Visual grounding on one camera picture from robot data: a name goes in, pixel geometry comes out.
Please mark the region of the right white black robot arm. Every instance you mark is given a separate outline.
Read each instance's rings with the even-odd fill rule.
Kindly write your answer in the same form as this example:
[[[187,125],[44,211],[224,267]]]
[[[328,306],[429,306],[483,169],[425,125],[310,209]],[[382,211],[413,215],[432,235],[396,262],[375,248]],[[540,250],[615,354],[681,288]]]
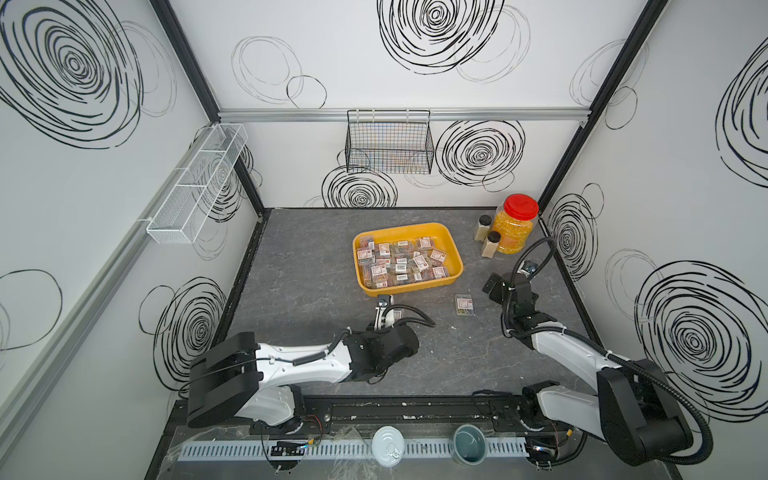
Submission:
[[[585,394],[555,382],[525,389],[524,421],[562,422],[604,441],[624,463],[696,465],[714,451],[703,414],[648,359],[615,354],[536,307],[531,275],[489,276],[482,290],[502,308],[507,338],[568,369],[591,388]]]

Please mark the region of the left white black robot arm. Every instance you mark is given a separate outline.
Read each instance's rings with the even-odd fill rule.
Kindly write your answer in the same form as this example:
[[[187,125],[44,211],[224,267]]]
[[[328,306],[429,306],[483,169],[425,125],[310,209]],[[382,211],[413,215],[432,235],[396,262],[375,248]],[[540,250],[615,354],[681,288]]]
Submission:
[[[420,342],[413,327],[435,321],[416,307],[377,307],[365,330],[349,327],[327,344],[276,346],[241,332],[197,356],[187,382],[187,421],[203,428],[233,418],[282,427],[304,415],[299,386],[382,378],[396,363],[414,356]]]

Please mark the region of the yellow plastic storage tray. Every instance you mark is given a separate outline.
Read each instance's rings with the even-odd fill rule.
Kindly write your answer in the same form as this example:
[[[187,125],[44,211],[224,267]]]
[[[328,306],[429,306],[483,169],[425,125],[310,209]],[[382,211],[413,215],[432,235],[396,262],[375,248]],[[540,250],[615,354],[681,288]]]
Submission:
[[[370,297],[450,285],[464,271],[457,246],[440,223],[360,233],[352,253],[358,284]]]

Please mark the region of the clear paper clip box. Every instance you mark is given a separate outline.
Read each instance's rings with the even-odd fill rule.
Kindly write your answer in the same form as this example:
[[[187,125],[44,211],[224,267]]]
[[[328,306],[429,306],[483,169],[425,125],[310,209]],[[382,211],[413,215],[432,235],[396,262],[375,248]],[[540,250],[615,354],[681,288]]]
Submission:
[[[474,316],[474,302],[469,294],[456,294],[454,299],[455,312],[458,316]]]

